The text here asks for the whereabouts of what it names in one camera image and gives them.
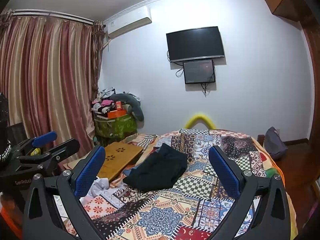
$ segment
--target baseboard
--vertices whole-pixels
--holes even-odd
[[[295,145],[295,144],[300,144],[300,143],[309,143],[309,140],[307,138],[304,139],[299,139],[299,140],[293,140],[293,141],[286,141],[284,142],[285,145]]]

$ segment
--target striped curtain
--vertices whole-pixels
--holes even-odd
[[[12,17],[0,42],[0,91],[9,99],[10,124],[28,137],[51,130],[80,142],[80,158],[93,147],[92,26],[50,17]]]
[[[5,30],[10,24],[10,20],[14,10],[4,8],[2,13],[0,14],[0,41],[2,36],[4,35]]]
[[[98,80],[101,71],[102,62],[102,47],[103,40],[106,33],[103,30],[103,23],[101,21],[95,21],[92,26],[92,100],[97,97],[98,94]]]

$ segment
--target air conditioner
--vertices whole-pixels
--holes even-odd
[[[143,6],[108,23],[108,36],[113,39],[149,23],[152,23],[150,9]]]

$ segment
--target small monitor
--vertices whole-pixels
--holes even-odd
[[[216,81],[212,59],[184,62],[183,70],[185,84],[211,83]]]

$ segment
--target metal screw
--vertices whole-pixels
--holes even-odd
[[[62,175],[63,176],[69,176],[71,174],[71,170],[65,170],[65,171],[63,171],[63,173],[62,173]]]
[[[275,177],[276,180],[281,180],[281,176],[279,174],[276,173],[273,176]]]
[[[249,171],[249,170],[244,170],[244,171],[243,171],[243,174],[244,174],[245,176],[247,176],[247,177],[250,177],[250,176],[252,175],[252,172]]]
[[[40,179],[41,178],[41,174],[40,173],[37,173],[33,176],[34,179]]]

